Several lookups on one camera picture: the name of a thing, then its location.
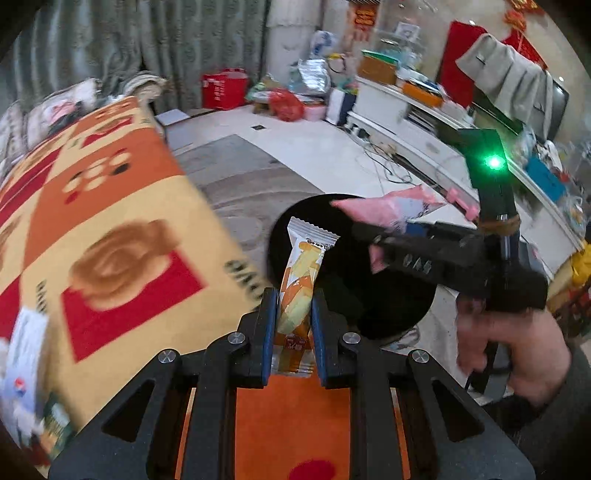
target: red decoration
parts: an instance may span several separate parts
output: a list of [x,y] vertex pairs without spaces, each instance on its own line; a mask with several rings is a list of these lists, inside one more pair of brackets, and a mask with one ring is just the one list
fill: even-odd
[[517,10],[518,12],[529,12],[529,13],[537,13],[543,14],[544,11],[540,8],[540,6],[534,2],[534,0],[509,0],[509,3],[513,7],[513,9]]
[[452,100],[464,108],[472,103],[474,80],[458,68],[456,60],[464,55],[483,33],[486,33],[486,30],[478,25],[458,21],[452,22],[449,27],[439,71],[439,83],[445,87]]
[[375,25],[375,19],[377,16],[377,5],[357,5],[355,8],[355,28],[361,31],[371,30]]
[[537,63],[540,67],[542,67],[543,70],[548,69],[546,62],[542,59],[530,41],[525,38],[525,35],[522,32],[519,32],[513,28],[511,30],[511,35],[504,39],[503,43],[505,45],[511,45],[514,49],[516,49],[517,53],[520,53],[526,59]]
[[515,27],[520,32],[525,32],[525,29],[527,28],[527,22],[525,21],[525,15],[523,13],[518,12],[513,9],[509,9],[509,10],[507,10],[507,12],[505,12],[505,18],[503,19],[503,21],[506,24],[509,24],[512,27]]

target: green led light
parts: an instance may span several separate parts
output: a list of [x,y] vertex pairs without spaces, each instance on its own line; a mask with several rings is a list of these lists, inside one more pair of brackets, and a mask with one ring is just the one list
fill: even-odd
[[492,170],[500,170],[505,164],[505,160],[503,160],[499,155],[487,157],[484,162],[486,163],[486,166]]

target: red circle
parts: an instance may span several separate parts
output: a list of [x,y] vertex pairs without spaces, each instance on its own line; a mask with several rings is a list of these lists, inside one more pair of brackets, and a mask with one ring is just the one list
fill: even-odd
[[328,460],[308,460],[296,466],[289,480],[332,480],[336,469]]

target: human hand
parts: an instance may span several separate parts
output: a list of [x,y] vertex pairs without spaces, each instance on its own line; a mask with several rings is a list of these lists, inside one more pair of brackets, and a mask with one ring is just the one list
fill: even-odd
[[534,407],[550,402],[564,382],[571,354],[554,317],[547,310],[483,312],[483,303],[459,295],[457,365],[469,375],[486,367],[488,342],[509,346],[513,372],[508,385]]

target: green curtain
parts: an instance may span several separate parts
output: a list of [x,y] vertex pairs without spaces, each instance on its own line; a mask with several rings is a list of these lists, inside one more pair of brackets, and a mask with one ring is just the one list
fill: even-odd
[[141,65],[137,0],[50,0],[0,63],[0,112],[30,111],[47,95],[89,77],[118,92]]
[[170,81],[157,111],[201,107],[204,73],[238,67],[258,80],[269,0],[137,1],[145,66]]

